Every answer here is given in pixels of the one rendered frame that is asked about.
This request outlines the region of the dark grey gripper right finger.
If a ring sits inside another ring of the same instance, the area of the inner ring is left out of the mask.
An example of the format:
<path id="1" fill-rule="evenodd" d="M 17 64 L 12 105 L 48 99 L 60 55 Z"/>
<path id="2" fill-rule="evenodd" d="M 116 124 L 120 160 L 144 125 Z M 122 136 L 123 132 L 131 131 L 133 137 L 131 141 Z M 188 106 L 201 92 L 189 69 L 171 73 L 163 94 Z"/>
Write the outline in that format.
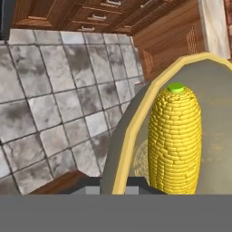
<path id="1" fill-rule="evenodd" d="M 161 190 L 151 187 L 144 177 L 128 177 L 126 195 L 162 194 Z"/>

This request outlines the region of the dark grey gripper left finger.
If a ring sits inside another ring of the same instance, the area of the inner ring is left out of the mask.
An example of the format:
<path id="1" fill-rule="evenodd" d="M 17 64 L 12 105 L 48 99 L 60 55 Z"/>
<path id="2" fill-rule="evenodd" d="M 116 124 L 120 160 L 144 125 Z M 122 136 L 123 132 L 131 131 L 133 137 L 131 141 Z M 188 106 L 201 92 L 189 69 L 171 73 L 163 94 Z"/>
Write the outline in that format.
<path id="1" fill-rule="evenodd" d="M 70 189 L 70 193 L 73 195 L 99 195 L 100 184 L 99 178 L 82 179 Z"/>

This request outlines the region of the grey bowl with yellow rim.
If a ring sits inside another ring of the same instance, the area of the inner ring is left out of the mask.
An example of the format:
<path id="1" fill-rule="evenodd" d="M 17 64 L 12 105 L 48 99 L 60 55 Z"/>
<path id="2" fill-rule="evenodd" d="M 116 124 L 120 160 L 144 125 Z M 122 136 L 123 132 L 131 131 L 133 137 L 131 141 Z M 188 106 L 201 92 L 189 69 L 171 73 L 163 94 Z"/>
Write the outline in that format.
<path id="1" fill-rule="evenodd" d="M 201 162 L 195 194 L 232 194 L 232 63 L 212 53 L 178 58 L 131 100 L 111 143 L 101 177 L 102 194 L 122 194 L 128 177 L 148 184 L 148 132 L 158 93 L 180 82 L 201 108 Z"/>

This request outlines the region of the yellow corn cob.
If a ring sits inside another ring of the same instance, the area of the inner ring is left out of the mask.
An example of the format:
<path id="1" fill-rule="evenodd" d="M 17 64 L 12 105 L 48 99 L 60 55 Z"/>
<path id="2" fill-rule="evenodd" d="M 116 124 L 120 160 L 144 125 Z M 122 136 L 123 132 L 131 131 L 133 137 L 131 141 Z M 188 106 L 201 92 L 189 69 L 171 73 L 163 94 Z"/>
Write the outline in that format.
<path id="1" fill-rule="evenodd" d="M 201 162 L 201 108 L 180 82 L 169 84 L 153 102 L 148 132 L 150 185 L 166 194 L 196 192 Z"/>

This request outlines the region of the wooden cabinet side panel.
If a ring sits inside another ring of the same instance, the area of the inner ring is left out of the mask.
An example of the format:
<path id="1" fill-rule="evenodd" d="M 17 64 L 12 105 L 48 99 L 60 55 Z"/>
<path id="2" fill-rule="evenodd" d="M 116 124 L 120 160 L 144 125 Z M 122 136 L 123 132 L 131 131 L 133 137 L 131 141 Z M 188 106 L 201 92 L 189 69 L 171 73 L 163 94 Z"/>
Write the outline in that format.
<path id="1" fill-rule="evenodd" d="M 198 0 L 186 0 L 132 38 L 146 81 L 155 79 L 181 56 L 205 52 Z"/>

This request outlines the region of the wooden run of drawers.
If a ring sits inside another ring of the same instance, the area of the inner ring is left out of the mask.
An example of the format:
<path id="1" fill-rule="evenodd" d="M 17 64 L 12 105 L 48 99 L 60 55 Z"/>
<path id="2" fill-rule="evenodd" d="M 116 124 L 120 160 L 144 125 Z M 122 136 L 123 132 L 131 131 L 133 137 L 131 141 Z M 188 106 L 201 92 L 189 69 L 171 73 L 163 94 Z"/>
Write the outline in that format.
<path id="1" fill-rule="evenodd" d="M 133 35 L 198 0 L 16 0 L 14 29 Z"/>

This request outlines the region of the white panel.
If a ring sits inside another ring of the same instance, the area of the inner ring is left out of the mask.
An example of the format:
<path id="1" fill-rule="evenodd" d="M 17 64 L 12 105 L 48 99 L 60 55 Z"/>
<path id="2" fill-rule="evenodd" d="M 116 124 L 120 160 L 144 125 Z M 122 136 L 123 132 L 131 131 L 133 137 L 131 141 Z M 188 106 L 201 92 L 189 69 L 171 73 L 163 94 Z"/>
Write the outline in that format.
<path id="1" fill-rule="evenodd" d="M 205 51 L 230 58 L 224 0 L 198 0 Z"/>

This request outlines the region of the dark appliance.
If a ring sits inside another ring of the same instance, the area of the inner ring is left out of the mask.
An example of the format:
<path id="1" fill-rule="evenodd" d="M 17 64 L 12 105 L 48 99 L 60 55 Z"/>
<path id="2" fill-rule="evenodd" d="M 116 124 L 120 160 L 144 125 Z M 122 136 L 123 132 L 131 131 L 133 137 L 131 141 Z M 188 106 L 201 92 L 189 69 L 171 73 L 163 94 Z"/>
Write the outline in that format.
<path id="1" fill-rule="evenodd" d="M 0 0 L 0 41 L 9 39 L 16 0 Z"/>

